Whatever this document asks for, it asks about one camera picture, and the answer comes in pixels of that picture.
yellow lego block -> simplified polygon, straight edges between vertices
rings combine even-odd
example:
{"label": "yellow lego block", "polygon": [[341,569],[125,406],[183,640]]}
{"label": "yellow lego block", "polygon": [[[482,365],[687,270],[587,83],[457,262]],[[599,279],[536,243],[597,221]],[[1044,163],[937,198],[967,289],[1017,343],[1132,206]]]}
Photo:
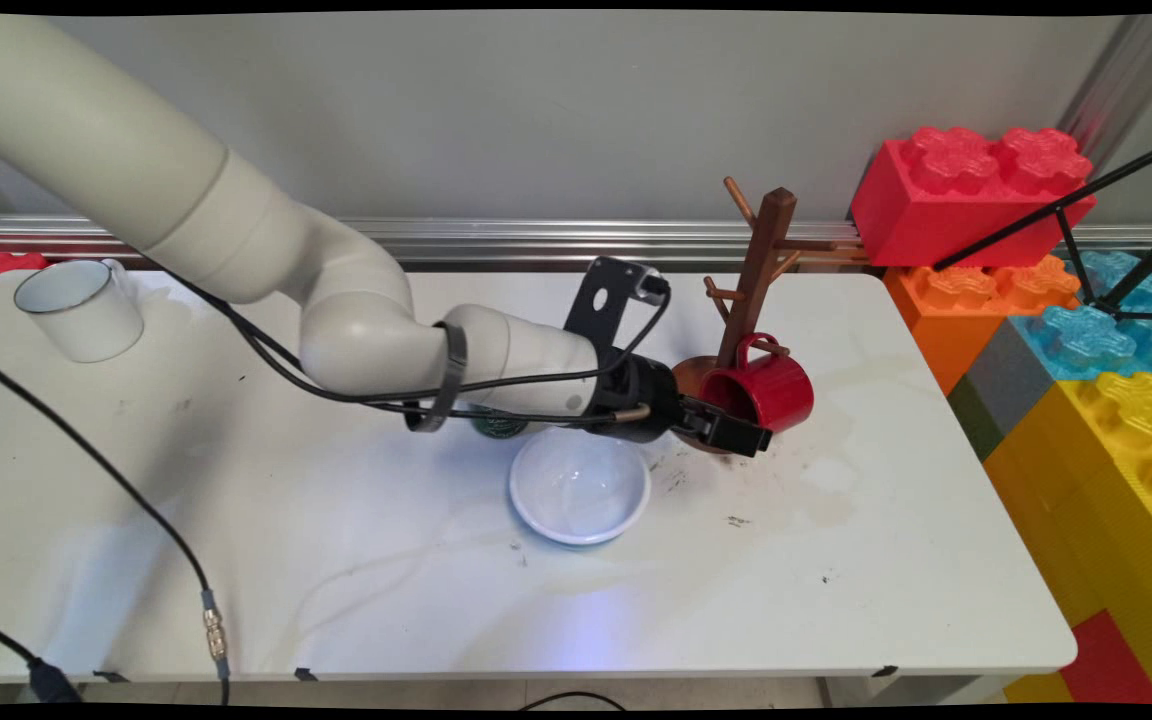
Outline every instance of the yellow lego block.
{"label": "yellow lego block", "polygon": [[[1128,486],[1128,480],[1120,477],[1116,484]],[[1152,683],[1152,532],[1107,521],[1102,498],[1115,482],[1106,479],[1097,486],[1101,492],[1076,493],[1052,516]],[[1121,502],[1121,498],[1108,502]],[[1108,515],[1114,510],[1111,507]]]}
{"label": "yellow lego block", "polygon": [[1055,520],[1043,507],[1034,488],[1030,487],[1025,470],[1011,447],[1010,435],[984,461],[984,470],[1060,606],[1066,623],[1073,628],[1105,611],[1105,601],[1092,589]]}
{"label": "yellow lego block", "polygon": [[1084,470],[1078,492],[1128,538],[1129,550],[1152,538],[1152,374],[1101,374],[1096,382],[1058,382],[1062,395],[1112,456],[1112,465]]}
{"label": "yellow lego block", "polygon": [[1074,702],[1060,673],[1025,675],[1002,691],[1007,702]]}
{"label": "yellow lego block", "polygon": [[1044,418],[1068,420],[1074,410],[1070,435],[1084,444],[1092,433],[1101,447],[1066,453],[1087,465],[1064,478],[1074,490],[1061,487],[1051,515],[1152,682],[1152,374],[1106,373],[1056,388],[1060,396],[1044,396]]}
{"label": "yellow lego block", "polygon": [[1060,382],[1043,393],[1005,441],[1014,448],[1047,510],[1093,475],[1114,465],[1114,456]]}

white bowl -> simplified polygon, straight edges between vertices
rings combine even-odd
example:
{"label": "white bowl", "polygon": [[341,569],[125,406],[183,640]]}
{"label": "white bowl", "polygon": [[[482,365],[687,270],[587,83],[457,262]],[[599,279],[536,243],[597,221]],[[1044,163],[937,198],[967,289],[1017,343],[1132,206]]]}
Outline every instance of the white bowl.
{"label": "white bowl", "polygon": [[652,478],[643,454],[577,429],[531,438],[509,468],[509,500],[536,532],[566,544],[621,535],[643,515]]}

black metal stand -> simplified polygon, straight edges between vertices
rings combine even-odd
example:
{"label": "black metal stand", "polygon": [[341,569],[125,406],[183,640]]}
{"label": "black metal stand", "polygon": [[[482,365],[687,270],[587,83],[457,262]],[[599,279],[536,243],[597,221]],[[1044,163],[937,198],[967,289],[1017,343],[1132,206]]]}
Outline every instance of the black metal stand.
{"label": "black metal stand", "polygon": [[1144,278],[1152,273],[1152,249],[1149,253],[1144,256],[1134,266],[1128,274],[1111,288],[1109,291],[1105,293],[1101,297],[1097,297],[1096,293],[1092,291],[1092,285],[1087,281],[1087,270],[1083,266],[1083,258],[1079,255],[1078,243],[1074,242],[1074,233],[1069,227],[1069,219],[1064,218],[1064,209],[1069,209],[1075,202],[1084,199],[1092,192],[1101,191],[1104,188],[1119,182],[1121,179],[1130,176],[1138,169],[1147,167],[1152,164],[1152,150],[1146,152],[1144,156],[1131,160],[1129,164],[1123,165],[1121,168],[1116,168],[1112,172],[1102,174],[1099,179],[1084,184],[1084,187],[1078,188],[1074,192],[1061,197],[1060,200],[1052,202],[1048,205],[1044,205],[1043,209],[1034,210],[1033,213],[1016,220],[1014,223],[1006,225],[1000,232],[993,232],[987,234],[978,241],[975,241],[972,245],[964,247],[963,250],[958,250],[948,258],[940,260],[937,265],[932,265],[932,270],[935,272],[941,272],[941,270],[948,268],[948,266],[955,263],[963,262],[970,256],[986,249],[986,247],[994,245],[996,242],[1005,240],[1007,236],[1015,232],[1021,232],[1021,229],[1028,228],[1029,225],[1037,223],[1039,220],[1051,218],[1056,215],[1056,222],[1060,223],[1061,234],[1064,234],[1064,247],[1069,249],[1069,259],[1074,264],[1074,272],[1078,273],[1078,282],[1083,286],[1082,300],[1085,305],[1096,306],[1097,310],[1101,310],[1104,313],[1114,316],[1115,320],[1124,319],[1137,319],[1137,320],[1152,320],[1152,313],[1132,313],[1132,311],[1126,311],[1119,309],[1119,305],[1130,291],[1135,290]]}

wooden base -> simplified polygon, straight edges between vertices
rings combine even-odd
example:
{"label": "wooden base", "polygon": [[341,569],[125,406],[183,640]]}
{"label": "wooden base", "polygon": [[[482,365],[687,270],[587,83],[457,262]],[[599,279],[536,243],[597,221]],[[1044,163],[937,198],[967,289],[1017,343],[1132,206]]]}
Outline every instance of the wooden base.
{"label": "wooden base", "polygon": [[[691,397],[700,396],[700,380],[705,377],[710,370],[713,370],[718,365],[717,355],[698,355],[696,357],[689,357],[689,359],[682,361],[677,365],[673,366],[673,379],[679,384],[679,392],[682,395],[690,395]],[[682,442],[695,447],[696,450],[710,452],[713,455],[730,455],[727,450],[717,450],[717,448],[708,447],[707,445],[696,442],[695,439],[675,433]]]}

floor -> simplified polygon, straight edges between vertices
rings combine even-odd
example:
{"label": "floor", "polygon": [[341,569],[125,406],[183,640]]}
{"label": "floor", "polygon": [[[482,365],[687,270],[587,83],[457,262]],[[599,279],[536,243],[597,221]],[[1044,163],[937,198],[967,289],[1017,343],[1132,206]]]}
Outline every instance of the floor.
{"label": "floor", "polygon": [[[86,702],[214,705],[217,683],[90,683]],[[744,710],[821,707],[814,679],[669,680],[420,680],[370,683],[234,683],[232,705],[386,707],[397,710],[517,710],[567,691],[602,694],[627,710]],[[35,702],[23,685],[0,685],[0,705]],[[999,694],[987,702],[1007,702]],[[562,698],[545,710],[614,710],[586,697]]]}

